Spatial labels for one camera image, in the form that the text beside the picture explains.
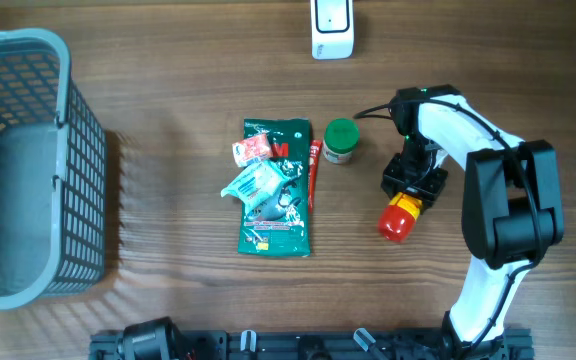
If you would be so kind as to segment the green cap sauce bottle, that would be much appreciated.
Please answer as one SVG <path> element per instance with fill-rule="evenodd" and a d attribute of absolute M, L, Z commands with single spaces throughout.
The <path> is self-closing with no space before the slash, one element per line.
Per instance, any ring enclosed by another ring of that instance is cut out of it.
<path fill-rule="evenodd" d="M 402 243 L 414 228 L 422 208 L 421 200 L 403 192 L 397 193 L 378 221 L 379 233 L 390 241 Z"/>

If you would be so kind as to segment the green lid white jar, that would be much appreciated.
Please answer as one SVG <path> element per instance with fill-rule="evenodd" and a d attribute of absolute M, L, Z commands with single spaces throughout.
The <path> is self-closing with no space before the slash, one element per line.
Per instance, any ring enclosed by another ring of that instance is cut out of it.
<path fill-rule="evenodd" d="M 331 121 L 323 138 L 323 155 L 333 164 L 345 164 L 350 161 L 360 139 L 357 124 L 347 118 Z"/>

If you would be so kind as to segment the red stick sachet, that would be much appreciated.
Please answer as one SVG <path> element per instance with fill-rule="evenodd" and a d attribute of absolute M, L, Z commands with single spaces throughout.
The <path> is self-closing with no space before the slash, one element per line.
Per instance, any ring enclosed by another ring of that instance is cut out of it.
<path fill-rule="evenodd" d="M 310 144 L 309 154 L 309 170 L 308 170 L 308 210 L 313 212 L 314 208 L 314 192 L 316 176 L 319 164 L 319 156 L 323 146 L 322 140 L 313 140 Z"/>

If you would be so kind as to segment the green 3M gloves package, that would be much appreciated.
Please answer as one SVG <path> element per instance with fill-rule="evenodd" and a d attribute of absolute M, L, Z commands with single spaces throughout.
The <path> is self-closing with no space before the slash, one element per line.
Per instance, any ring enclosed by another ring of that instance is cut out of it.
<path fill-rule="evenodd" d="M 238 252 L 271 257 L 310 254 L 308 172 L 311 125 L 307 119 L 246 119 L 244 137 L 264 133 L 271 161 L 288 177 L 260 206 L 242 213 Z"/>

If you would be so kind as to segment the red square snack packet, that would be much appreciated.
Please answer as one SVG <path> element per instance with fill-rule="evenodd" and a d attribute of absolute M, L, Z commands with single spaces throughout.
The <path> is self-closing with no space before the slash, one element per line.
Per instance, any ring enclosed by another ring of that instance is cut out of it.
<path fill-rule="evenodd" d="M 232 144 L 236 165 L 240 168 L 259 163 L 273 157 L 267 135 L 261 133 Z"/>

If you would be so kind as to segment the light green tissue packet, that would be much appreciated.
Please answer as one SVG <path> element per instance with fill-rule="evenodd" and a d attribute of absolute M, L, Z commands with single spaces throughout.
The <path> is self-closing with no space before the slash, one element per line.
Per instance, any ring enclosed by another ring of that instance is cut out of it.
<path fill-rule="evenodd" d="M 244 212 L 257 208 L 289 181 L 289 177 L 271 161 L 264 160 L 246 167 L 220 192 L 221 197 L 233 196 L 244 206 Z"/>

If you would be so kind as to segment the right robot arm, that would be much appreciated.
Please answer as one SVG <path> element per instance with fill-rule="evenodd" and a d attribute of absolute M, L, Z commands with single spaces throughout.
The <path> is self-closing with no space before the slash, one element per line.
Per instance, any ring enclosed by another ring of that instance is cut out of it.
<path fill-rule="evenodd" d="M 470 107 L 451 85 L 405 88 L 385 104 L 404 138 L 384 169 L 390 202 L 377 228 L 401 242 L 434 205 L 450 157 L 464 170 L 461 228 L 471 260 L 442 325 L 394 336 L 395 359 L 516 359 L 528 335 L 506 332 L 504 318 L 521 281 L 564 234 L 556 152 L 525 141 Z"/>

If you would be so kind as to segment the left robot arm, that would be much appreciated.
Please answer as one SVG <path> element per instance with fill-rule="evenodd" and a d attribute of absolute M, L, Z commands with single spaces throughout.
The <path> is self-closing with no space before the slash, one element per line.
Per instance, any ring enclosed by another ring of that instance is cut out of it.
<path fill-rule="evenodd" d="M 191 359 L 193 345 L 169 317 L 126 327 L 120 336 L 117 353 L 121 359 Z"/>

